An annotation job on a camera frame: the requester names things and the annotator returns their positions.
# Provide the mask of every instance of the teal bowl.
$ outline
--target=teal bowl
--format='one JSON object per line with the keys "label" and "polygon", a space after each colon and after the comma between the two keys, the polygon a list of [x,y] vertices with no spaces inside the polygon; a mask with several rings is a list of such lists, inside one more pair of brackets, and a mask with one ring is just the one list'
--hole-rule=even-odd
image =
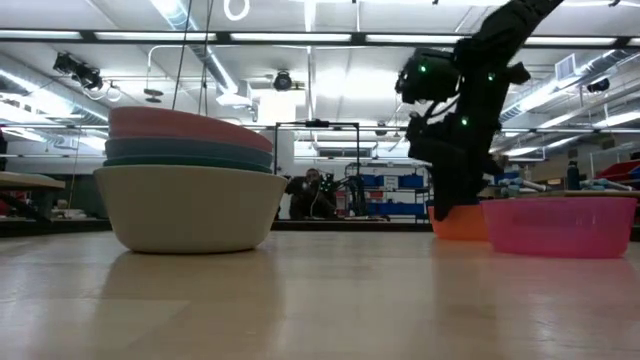
{"label": "teal bowl", "polygon": [[185,165],[255,171],[265,174],[272,172],[271,169],[266,166],[242,161],[197,156],[122,156],[108,159],[103,163],[104,167],[127,165]]}
{"label": "teal bowl", "polygon": [[107,159],[125,156],[185,156],[230,159],[271,167],[271,153],[235,144],[168,137],[130,137],[110,139],[105,143]]}

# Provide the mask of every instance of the orange bowl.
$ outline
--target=orange bowl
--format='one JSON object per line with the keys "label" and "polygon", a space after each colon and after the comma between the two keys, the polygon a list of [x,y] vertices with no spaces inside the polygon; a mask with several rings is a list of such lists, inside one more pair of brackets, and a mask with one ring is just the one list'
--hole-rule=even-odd
{"label": "orange bowl", "polygon": [[487,225],[480,205],[460,205],[451,209],[444,221],[433,218],[433,206],[429,206],[429,218],[433,231],[440,239],[462,241],[489,241]]}

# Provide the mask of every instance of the white bowl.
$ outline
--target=white bowl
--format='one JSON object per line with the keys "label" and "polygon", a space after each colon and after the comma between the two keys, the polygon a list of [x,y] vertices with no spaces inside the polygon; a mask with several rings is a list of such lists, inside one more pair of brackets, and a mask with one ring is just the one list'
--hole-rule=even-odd
{"label": "white bowl", "polygon": [[266,238],[286,179],[177,165],[94,172],[113,230],[127,248],[197,254],[248,250]]}

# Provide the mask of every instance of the ceiling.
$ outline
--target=ceiling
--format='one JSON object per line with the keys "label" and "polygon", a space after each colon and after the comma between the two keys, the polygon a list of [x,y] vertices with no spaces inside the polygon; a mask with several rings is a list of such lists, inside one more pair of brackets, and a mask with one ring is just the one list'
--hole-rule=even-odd
{"label": "ceiling", "polygon": [[[0,24],[3,28],[30,29],[104,29],[104,30],[171,30],[153,1],[163,0],[25,0],[0,2]],[[182,0],[185,7],[189,1]],[[482,20],[495,9],[496,1],[440,0],[437,6],[430,0],[361,0],[354,5],[350,0],[317,0],[315,15],[307,16],[303,0],[249,0],[248,15],[240,21],[230,21],[225,15],[223,1],[213,3],[210,29],[212,31],[325,31],[325,32],[397,32],[397,33],[473,33]],[[207,0],[193,0],[192,19],[202,29],[207,23]],[[608,7],[607,1],[570,1],[559,8],[537,29],[539,35],[592,35],[637,36],[640,34],[640,5],[623,2]],[[231,0],[231,11],[239,13],[243,0]],[[68,43],[11,42],[0,43],[0,53],[44,77],[55,79],[77,93],[81,89],[68,78],[52,69],[56,55],[70,53],[77,60],[99,68],[105,80],[113,81],[122,91],[117,102],[105,98],[99,102],[107,107],[145,105],[171,108],[180,74],[175,108],[189,112],[204,112],[207,104],[210,116],[237,119],[250,124],[251,114],[244,109],[221,106],[216,101],[216,91],[210,86],[206,100],[200,100],[203,74],[202,62],[188,48],[159,48],[153,51],[148,69],[151,45],[99,45]],[[269,91],[271,77],[278,70],[286,69],[302,87],[308,87],[309,59],[306,47],[292,46],[218,46],[213,48],[224,68],[238,81],[245,80],[257,91],[254,100]],[[401,106],[393,89],[398,70],[412,54],[412,48],[402,47],[316,47],[313,55],[315,82],[311,83],[316,96],[315,117],[331,121],[359,121],[375,125],[379,121],[388,124],[404,124],[412,106]],[[534,50],[520,51],[513,63],[522,61],[533,79],[511,88],[507,105],[534,91],[555,76],[554,65],[571,54],[578,64],[604,53],[603,50]],[[563,115],[591,102],[622,91],[640,80],[640,62],[633,60],[613,68],[611,88],[605,93],[589,94],[572,87],[551,101],[535,106],[524,114],[509,120],[508,127],[535,127],[554,117]],[[164,92],[162,103],[145,101],[145,88]],[[292,92],[296,102],[296,117],[308,118],[304,90]],[[628,94],[611,104],[611,108],[623,109],[635,104],[638,94]],[[586,121],[594,122],[604,116],[603,108],[590,112]],[[585,116],[576,117],[566,124],[584,124]],[[520,137],[497,139],[503,148],[518,146]]]}

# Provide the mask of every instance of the pink plastic basin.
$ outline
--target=pink plastic basin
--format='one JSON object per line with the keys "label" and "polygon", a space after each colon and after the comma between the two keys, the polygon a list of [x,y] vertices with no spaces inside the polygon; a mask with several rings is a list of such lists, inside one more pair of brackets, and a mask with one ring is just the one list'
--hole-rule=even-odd
{"label": "pink plastic basin", "polygon": [[482,202],[497,252],[566,258],[617,258],[627,250],[636,199],[531,198]]}
{"label": "pink plastic basin", "polygon": [[109,136],[174,137],[241,145],[271,153],[264,136],[241,126],[182,111],[143,106],[124,106],[109,114]]}

